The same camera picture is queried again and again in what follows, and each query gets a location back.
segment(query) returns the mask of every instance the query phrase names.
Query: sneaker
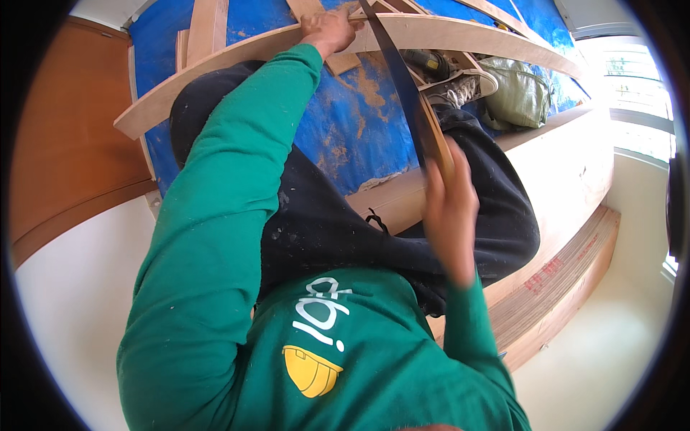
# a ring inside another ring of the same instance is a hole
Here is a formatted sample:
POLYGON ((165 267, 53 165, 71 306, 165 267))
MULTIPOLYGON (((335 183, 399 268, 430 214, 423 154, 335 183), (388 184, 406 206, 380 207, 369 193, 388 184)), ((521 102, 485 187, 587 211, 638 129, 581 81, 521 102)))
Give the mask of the sneaker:
POLYGON ((460 109, 465 103, 488 96, 498 90, 498 81, 479 69, 458 70, 450 78, 419 88, 431 105, 450 104, 460 109))

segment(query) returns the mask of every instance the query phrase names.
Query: dark pants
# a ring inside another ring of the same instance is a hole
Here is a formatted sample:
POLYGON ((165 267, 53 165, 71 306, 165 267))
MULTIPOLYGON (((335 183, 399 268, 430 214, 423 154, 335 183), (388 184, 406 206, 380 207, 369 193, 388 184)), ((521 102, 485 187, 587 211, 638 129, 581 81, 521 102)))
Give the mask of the dark pants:
MULTIPOLYGON (((172 150, 181 169, 213 108, 262 64, 245 61, 216 70, 182 90, 170 112, 172 150)), ((486 286, 534 256, 540 240, 537 221, 513 166, 477 119, 450 106, 434 109, 441 129, 465 151, 472 169, 480 201, 475 260, 486 286)), ((421 222, 395 237, 369 225, 294 144, 280 180, 279 210, 266 223, 262 237, 260 301, 289 279, 334 268, 375 266, 405 277, 425 314, 445 313, 446 277, 421 222)))

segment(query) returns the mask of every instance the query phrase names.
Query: person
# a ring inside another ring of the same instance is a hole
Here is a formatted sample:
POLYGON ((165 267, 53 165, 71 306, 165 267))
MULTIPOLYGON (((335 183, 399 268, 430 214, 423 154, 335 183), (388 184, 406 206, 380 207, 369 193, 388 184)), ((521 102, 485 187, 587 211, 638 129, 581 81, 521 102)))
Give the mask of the person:
POLYGON ((434 105, 455 178, 427 161, 423 232, 399 236, 354 213, 292 143, 325 58, 360 27, 346 11, 303 17, 298 45, 175 101, 184 168, 117 353, 130 429, 529 429, 482 284, 524 265, 538 229, 477 120, 434 105), (430 313, 446 315, 442 349, 430 313))

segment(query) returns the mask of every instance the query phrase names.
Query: yellow hard hat logo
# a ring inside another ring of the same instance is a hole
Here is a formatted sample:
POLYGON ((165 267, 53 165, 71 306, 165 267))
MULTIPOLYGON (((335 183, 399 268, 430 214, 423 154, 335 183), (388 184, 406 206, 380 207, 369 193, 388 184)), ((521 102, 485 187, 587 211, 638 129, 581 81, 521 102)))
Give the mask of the yellow hard hat logo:
POLYGON ((343 370, 327 359, 296 345, 284 345, 283 355, 288 375, 302 395, 308 398, 328 393, 333 389, 338 373, 343 370))

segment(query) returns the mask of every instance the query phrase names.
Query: hand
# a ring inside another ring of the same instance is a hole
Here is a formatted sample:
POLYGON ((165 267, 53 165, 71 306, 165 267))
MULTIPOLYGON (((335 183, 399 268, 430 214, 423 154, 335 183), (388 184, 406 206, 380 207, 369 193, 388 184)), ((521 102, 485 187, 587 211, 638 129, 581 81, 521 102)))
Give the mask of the hand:
POLYGON ((455 140, 444 135, 455 164, 455 177, 445 184, 434 160, 426 162, 424 231, 448 277, 468 289, 475 280, 474 241, 479 199, 470 165, 455 140))
POLYGON ((334 52, 340 52, 355 40, 355 31, 364 28, 361 21, 348 21, 349 10, 327 10, 314 15, 302 15, 302 41, 313 45, 322 60, 334 52))

